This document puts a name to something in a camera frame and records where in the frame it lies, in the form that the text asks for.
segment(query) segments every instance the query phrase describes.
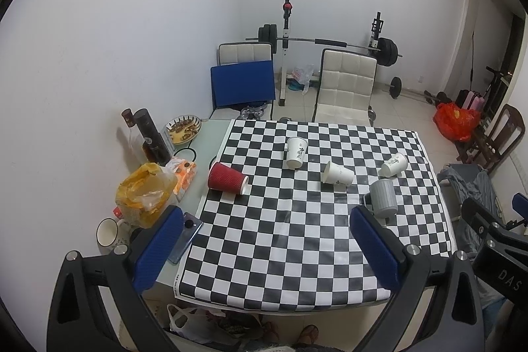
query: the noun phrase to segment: silver bolt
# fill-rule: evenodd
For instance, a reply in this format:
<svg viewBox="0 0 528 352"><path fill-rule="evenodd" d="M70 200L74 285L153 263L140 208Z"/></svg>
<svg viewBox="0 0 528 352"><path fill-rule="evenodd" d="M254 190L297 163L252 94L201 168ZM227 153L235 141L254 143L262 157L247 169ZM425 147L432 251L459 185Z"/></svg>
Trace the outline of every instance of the silver bolt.
<svg viewBox="0 0 528 352"><path fill-rule="evenodd" d="M411 255L418 255L420 253L420 248L416 245L407 245L406 250Z"/></svg>
<svg viewBox="0 0 528 352"><path fill-rule="evenodd" d="M128 251L128 246L126 246L126 245L117 245L114 248L114 254L117 254L117 255L123 255L127 251Z"/></svg>
<svg viewBox="0 0 528 352"><path fill-rule="evenodd" d="M455 257L457 257L461 261L466 261L467 260L467 254L464 251L456 251L455 252Z"/></svg>
<svg viewBox="0 0 528 352"><path fill-rule="evenodd" d="M78 256L79 256L79 253L77 251L70 251L66 254L66 259L68 261L73 261L73 260L76 260Z"/></svg>

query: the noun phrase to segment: white chair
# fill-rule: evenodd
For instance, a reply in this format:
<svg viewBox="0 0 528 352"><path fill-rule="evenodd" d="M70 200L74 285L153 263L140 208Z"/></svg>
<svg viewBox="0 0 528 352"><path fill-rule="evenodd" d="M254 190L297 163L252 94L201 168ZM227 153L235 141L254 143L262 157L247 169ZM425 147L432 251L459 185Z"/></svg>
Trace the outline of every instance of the white chair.
<svg viewBox="0 0 528 352"><path fill-rule="evenodd" d="M329 48L323 50L312 121L370 126L369 104L376 64L374 57Z"/></svg>
<svg viewBox="0 0 528 352"><path fill-rule="evenodd" d="M232 65L249 61L272 60L271 44L267 43L232 43L218 47L218 65ZM261 120L271 120L273 104L268 104ZM230 108L216 108L211 120L235 120L239 111Z"/></svg>
<svg viewBox="0 0 528 352"><path fill-rule="evenodd" d="M264 60L272 60L271 44L233 43L222 44L218 47L219 66Z"/></svg>

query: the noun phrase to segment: bowl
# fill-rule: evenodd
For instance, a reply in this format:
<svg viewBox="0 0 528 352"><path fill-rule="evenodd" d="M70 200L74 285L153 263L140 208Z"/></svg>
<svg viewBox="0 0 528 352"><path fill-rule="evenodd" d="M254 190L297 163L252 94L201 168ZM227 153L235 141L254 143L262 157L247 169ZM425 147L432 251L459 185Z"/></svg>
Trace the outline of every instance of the bowl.
<svg viewBox="0 0 528 352"><path fill-rule="evenodd" d="M202 128L202 120L195 115L181 115L165 125L165 130L174 145L191 142L200 128Z"/></svg>

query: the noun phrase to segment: checkered tablecloth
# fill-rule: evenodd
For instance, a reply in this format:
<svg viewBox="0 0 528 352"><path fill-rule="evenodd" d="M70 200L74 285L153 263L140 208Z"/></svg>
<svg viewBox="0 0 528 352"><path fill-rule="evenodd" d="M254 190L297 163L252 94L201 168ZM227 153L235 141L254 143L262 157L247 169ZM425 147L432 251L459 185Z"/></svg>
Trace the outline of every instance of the checkered tablecloth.
<svg viewBox="0 0 528 352"><path fill-rule="evenodd" d="M308 140L305 163L289 170L284 144ZM435 174L415 132L362 126L236 120L217 160L250 177L244 196L206 190L204 222L180 262L178 296L244 310L307 311L383 300L348 227L350 210L377 181L384 160L403 153L409 166L393 179L398 214L382 221L403 244L451 251ZM349 187L323 184L332 161L352 169Z"/></svg>

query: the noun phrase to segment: red ripple paper cup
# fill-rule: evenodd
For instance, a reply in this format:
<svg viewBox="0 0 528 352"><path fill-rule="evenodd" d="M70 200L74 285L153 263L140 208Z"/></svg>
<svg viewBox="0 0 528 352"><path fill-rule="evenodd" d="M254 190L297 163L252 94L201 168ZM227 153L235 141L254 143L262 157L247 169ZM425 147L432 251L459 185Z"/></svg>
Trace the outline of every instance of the red ripple paper cup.
<svg viewBox="0 0 528 352"><path fill-rule="evenodd" d="M238 170L216 162L209 171L207 185L212 190L244 194L249 178Z"/></svg>

